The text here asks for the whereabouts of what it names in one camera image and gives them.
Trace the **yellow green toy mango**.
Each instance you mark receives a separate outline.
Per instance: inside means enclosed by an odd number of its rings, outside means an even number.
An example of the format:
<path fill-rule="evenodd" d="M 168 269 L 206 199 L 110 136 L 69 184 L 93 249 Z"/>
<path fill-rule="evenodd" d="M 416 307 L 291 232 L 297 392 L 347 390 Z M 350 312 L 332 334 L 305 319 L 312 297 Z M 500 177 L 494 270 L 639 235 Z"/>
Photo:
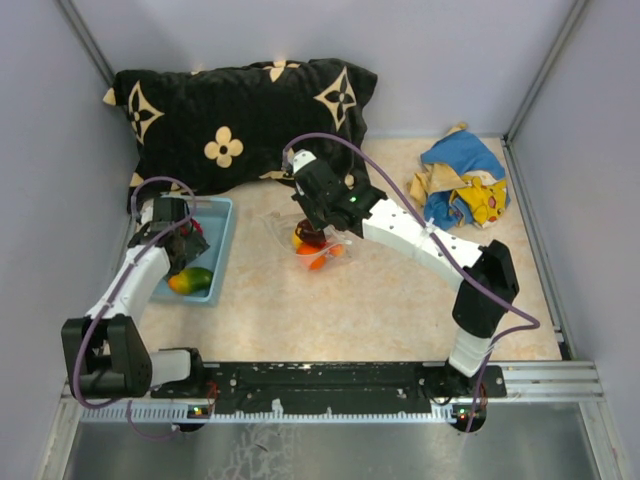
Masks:
<path fill-rule="evenodd" d="M 168 281 L 171 291 L 179 295 L 193 295 L 209 290 L 213 281 L 213 272 L 203 267 L 189 267 L 172 275 Z"/>

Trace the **dark purple toy fruit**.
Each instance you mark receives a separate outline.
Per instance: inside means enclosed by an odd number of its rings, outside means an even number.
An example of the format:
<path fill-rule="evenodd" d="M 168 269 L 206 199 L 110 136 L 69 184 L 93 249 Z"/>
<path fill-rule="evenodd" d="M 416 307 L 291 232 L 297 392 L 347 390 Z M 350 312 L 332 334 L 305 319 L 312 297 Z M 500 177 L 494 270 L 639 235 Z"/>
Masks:
<path fill-rule="evenodd" d="M 303 243 L 323 248 L 326 245 L 326 235 L 322 229 L 315 229 L 308 219 L 299 221 L 294 230 Z"/>

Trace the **light blue plastic basket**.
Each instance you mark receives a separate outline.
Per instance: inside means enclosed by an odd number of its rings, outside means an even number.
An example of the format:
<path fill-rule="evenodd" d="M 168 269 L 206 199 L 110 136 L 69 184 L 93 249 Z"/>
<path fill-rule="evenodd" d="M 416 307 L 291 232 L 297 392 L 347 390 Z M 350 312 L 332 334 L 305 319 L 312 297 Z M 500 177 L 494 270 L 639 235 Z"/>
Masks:
<path fill-rule="evenodd" d="M 145 203 L 138 217 L 140 228 L 130 240 L 133 251 L 126 263 L 132 267 L 120 296 L 143 308 L 150 301 L 194 305 L 214 305 L 220 296 L 232 237 L 235 231 L 233 202 L 227 198 L 204 198 L 194 203 L 180 197 L 165 196 Z M 197 228 L 209 249 L 189 264 L 213 272 L 209 290 L 193 295 L 171 291 L 167 281 L 170 263 L 167 240 L 180 227 Z"/>

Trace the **clear polka dot zip bag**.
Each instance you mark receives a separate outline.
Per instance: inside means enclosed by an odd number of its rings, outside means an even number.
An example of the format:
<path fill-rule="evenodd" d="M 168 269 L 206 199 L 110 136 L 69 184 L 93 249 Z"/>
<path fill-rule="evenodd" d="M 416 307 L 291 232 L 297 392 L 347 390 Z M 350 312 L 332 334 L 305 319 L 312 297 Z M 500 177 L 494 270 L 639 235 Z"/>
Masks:
<path fill-rule="evenodd" d="M 263 217 L 280 247 L 304 270 L 319 272 L 351 260 L 351 241 L 334 227 L 315 230 L 301 213 L 272 211 Z"/>

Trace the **yellow toy pepper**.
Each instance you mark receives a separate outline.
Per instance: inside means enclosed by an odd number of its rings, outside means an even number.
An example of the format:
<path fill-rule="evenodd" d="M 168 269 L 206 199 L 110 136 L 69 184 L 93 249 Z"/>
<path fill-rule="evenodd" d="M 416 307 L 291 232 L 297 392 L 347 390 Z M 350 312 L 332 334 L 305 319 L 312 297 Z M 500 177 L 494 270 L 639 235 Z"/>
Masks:
<path fill-rule="evenodd" d="M 298 236 L 296 232 L 292 233 L 291 242 L 295 250 L 297 250 L 303 244 L 302 239 Z"/>

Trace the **orange toy fruit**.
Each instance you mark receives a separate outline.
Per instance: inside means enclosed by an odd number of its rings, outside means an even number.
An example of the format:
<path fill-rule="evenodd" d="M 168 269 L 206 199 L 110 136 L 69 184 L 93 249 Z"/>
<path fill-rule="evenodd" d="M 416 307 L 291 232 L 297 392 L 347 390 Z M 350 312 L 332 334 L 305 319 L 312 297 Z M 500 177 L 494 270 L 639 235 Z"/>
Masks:
<path fill-rule="evenodd" d="M 305 260 L 317 258 L 318 256 L 321 256 L 322 253 L 323 250 L 321 248 L 306 243 L 300 244 L 296 250 L 296 254 Z"/>

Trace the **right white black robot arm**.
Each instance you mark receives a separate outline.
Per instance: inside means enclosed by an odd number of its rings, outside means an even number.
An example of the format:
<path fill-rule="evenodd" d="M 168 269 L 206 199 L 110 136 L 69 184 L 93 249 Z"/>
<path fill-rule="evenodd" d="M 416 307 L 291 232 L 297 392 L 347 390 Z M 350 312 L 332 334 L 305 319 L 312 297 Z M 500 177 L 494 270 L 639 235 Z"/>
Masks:
<path fill-rule="evenodd" d="M 316 230 L 329 226 L 389 247 L 438 274 L 456 292 L 452 317 L 458 325 L 446 366 L 448 387 L 470 395 L 482 383 L 481 364 L 519 284 L 509 248 L 462 240 L 435 226 L 422 226 L 408 210 L 368 182 L 352 188 L 325 161 L 308 151 L 290 167 L 293 199 Z"/>

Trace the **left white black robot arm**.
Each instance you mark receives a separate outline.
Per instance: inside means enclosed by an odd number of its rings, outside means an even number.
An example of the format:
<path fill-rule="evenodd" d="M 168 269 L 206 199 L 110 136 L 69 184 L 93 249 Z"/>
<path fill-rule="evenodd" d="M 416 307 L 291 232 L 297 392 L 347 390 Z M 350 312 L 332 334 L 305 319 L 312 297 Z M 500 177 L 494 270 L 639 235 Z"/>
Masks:
<path fill-rule="evenodd" d="M 64 323 L 61 340 L 69 387 L 84 407 L 104 408 L 120 399 L 143 397 L 168 383 L 189 397 L 206 389 L 208 373 L 194 364 L 193 349 L 151 354 L 136 326 L 161 280 L 208 248 L 193 225 L 193 210 L 177 197 L 153 201 L 105 294 L 84 316 Z"/>

